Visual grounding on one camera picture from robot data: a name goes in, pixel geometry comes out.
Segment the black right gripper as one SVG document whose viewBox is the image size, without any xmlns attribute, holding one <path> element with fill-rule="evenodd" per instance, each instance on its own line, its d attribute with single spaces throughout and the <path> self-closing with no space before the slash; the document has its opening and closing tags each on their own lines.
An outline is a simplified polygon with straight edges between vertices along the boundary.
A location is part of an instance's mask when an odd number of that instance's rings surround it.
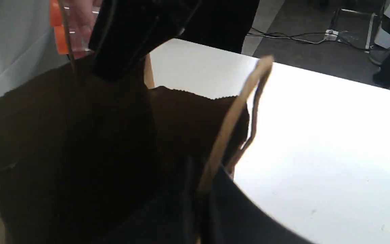
<svg viewBox="0 0 390 244">
<path fill-rule="evenodd" d="M 163 43 L 179 37 L 199 0 L 104 0 L 89 49 L 92 73 L 116 82 Z"/>
</svg>

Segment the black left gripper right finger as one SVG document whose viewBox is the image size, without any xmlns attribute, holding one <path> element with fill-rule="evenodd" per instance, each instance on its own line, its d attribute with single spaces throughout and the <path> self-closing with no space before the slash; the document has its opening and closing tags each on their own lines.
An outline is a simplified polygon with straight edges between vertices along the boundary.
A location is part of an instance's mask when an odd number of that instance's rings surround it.
<svg viewBox="0 0 390 244">
<path fill-rule="evenodd" d="M 308 244 L 263 212 L 221 166 L 200 223 L 202 244 Z"/>
</svg>

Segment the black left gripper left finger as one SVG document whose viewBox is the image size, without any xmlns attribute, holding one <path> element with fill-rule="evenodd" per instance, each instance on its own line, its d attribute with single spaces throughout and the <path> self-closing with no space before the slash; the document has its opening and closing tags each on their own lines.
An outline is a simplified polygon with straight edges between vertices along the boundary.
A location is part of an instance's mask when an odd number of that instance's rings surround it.
<svg viewBox="0 0 390 244">
<path fill-rule="evenodd" d="M 171 177 L 155 196 L 97 244 L 196 244 L 194 160 L 175 165 Z"/>
</svg>

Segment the person's bare hand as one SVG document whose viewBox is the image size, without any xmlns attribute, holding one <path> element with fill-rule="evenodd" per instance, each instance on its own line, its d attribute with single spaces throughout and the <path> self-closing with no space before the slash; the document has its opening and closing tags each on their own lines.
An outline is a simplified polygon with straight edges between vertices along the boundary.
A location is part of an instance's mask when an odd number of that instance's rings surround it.
<svg viewBox="0 0 390 244">
<path fill-rule="evenodd" d="M 102 0 L 64 0 L 64 6 L 68 7 L 69 30 L 74 31 L 71 46 L 74 58 L 80 59 L 88 55 L 88 44 L 93 27 L 96 22 L 96 14 L 102 5 Z"/>
</svg>

